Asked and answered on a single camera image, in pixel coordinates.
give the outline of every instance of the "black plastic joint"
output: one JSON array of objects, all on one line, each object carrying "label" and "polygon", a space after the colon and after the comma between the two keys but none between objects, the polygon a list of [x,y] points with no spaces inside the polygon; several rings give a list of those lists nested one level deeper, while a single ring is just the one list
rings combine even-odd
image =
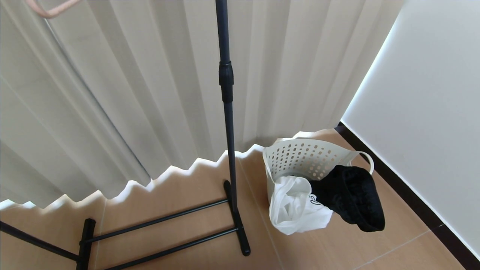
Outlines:
[{"label": "black plastic joint", "polygon": [[232,61],[228,61],[226,64],[220,62],[220,67],[218,68],[218,80],[220,81],[221,86],[233,85]]}]

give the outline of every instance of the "floor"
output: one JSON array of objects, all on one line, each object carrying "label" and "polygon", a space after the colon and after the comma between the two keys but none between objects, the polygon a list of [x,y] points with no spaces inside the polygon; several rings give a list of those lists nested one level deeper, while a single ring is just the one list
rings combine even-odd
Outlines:
[{"label": "floor", "polygon": [[[335,131],[312,138],[352,147]],[[367,168],[361,157],[353,165]],[[252,253],[244,257],[235,233],[196,245],[130,269],[325,269],[325,270],[456,270],[460,263],[395,191],[375,172],[385,212],[383,232],[364,233],[334,215],[325,229],[287,236],[268,217],[261,148],[237,157],[239,209]],[[147,189],[130,184],[116,199],[100,192],[79,203],[62,197],[45,209],[12,207],[0,219],[73,253],[85,218],[97,221],[96,234],[108,233],[225,197],[222,181],[228,163],[199,162],[189,171],[168,171]],[[152,225],[94,244],[91,269],[104,269],[219,232],[233,226],[227,204]],[[48,251],[0,234],[2,270],[75,269],[75,264]]]}]

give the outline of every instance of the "brown floor tile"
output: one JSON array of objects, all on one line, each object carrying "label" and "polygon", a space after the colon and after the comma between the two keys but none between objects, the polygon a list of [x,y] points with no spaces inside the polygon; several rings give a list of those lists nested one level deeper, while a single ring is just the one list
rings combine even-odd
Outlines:
[{"label": "brown floor tile", "polygon": [[428,232],[385,254],[359,270],[459,270],[464,269],[433,232]]},{"label": "brown floor tile", "polygon": [[[45,209],[19,206],[0,212],[0,220],[34,237],[47,241],[67,251],[78,254],[84,221],[97,221],[98,234],[106,199],[95,192],[79,203],[66,196]],[[67,270],[75,269],[75,262],[42,248],[31,245],[6,233],[0,233],[0,269],[2,270]],[[96,258],[96,244],[92,246],[90,265]]]},{"label": "brown floor tile", "polygon": [[[238,202],[252,254],[244,257],[235,233],[155,259],[131,269],[279,269],[280,265],[240,170]],[[225,198],[228,162],[218,168],[199,164],[192,175],[173,173],[151,192],[135,186],[123,202],[108,201],[102,233]],[[141,258],[233,226],[228,204],[204,209],[100,241],[97,269]]]},{"label": "brown floor tile", "polygon": [[[317,132],[313,138],[352,149],[334,130]],[[276,230],[269,220],[262,153],[254,151],[240,161],[262,216],[267,221],[267,228],[272,234],[284,269],[350,270],[428,231],[427,226],[395,191],[374,173],[385,212],[386,228],[383,232],[364,233],[357,226],[349,225],[338,215],[334,215],[325,229],[284,235]],[[361,157],[357,157],[352,164],[364,168],[368,166]]]}]

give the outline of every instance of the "black baseboard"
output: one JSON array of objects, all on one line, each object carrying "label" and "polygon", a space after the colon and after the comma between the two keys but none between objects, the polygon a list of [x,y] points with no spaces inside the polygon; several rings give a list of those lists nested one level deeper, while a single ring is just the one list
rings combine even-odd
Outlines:
[{"label": "black baseboard", "polygon": [[418,217],[432,230],[440,241],[448,248],[466,270],[480,270],[480,261],[443,224],[438,216],[396,175],[381,159],[378,158],[360,139],[358,139],[342,122],[335,130],[357,151],[368,153],[375,164],[375,171],[400,195]]}]

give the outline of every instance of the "black garment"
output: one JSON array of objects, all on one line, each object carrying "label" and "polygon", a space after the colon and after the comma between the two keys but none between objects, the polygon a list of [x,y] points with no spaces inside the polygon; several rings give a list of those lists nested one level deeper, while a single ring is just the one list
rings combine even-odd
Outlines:
[{"label": "black garment", "polygon": [[309,181],[317,201],[364,232],[383,231],[385,216],[372,176],[363,168],[337,165],[320,181]]}]

